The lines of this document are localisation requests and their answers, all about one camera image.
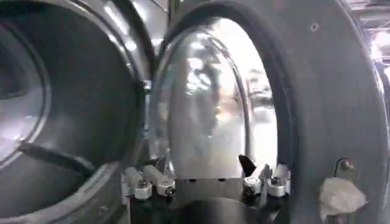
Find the bolt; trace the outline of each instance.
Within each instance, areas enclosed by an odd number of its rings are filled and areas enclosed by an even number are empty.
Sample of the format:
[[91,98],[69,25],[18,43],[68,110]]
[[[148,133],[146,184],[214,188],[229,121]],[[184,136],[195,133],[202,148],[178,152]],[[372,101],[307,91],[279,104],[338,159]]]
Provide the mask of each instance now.
[[169,187],[165,190],[165,194],[167,197],[173,197],[175,195],[176,190],[173,187]]
[[341,165],[341,168],[342,168],[344,171],[352,170],[352,169],[355,168],[355,167],[353,166],[353,164],[352,164],[348,159],[342,160],[341,163],[340,163],[340,165]]
[[282,179],[280,179],[280,177],[273,177],[271,180],[272,185],[279,186],[281,185],[281,183],[282,183]]
[[140,180],[140,181],[138,182],[138,187],[139,187],[139,188],[145,188],[145,187],[147,187],[147,181],[144,180],[144,179]]
[[255,194],[255,191],[252,187],[244,187],[244,195],[246,196],[252,196]]

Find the stainless steel panel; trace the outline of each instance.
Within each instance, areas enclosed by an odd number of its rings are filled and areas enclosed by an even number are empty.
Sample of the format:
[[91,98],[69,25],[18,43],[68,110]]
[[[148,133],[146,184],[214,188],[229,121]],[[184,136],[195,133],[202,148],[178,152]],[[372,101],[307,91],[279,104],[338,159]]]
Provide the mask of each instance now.
[[144,22],[151,38],[154,51],[158,54],[166,29],[168,28],[167,1],[130,0]]

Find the industrial washing machine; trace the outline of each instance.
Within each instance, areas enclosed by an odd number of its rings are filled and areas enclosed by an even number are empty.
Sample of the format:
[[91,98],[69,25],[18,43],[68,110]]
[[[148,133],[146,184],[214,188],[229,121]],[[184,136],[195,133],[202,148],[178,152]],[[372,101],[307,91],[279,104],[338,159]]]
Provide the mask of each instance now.
[[389,6],[0,0],[0,223],[389,223]]

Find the curved glass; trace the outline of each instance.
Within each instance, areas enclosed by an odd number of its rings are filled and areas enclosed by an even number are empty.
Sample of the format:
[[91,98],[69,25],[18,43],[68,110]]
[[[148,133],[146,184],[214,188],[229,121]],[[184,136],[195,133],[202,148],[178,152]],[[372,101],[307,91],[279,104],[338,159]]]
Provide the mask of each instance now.
[[239,155],[275,166],[277,122],[263,62],[247,33],[213,18],[172,42],[151,98],[151,155],[178,178],[242,175]]

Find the stainless steel drum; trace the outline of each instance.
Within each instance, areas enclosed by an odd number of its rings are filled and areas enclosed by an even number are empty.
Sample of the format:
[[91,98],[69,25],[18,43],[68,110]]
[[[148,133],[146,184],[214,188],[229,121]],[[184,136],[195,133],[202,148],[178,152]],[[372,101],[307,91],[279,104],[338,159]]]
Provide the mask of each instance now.
[[134,147],[151,60],[123,10],[0,1],[0,218],[59,203]]

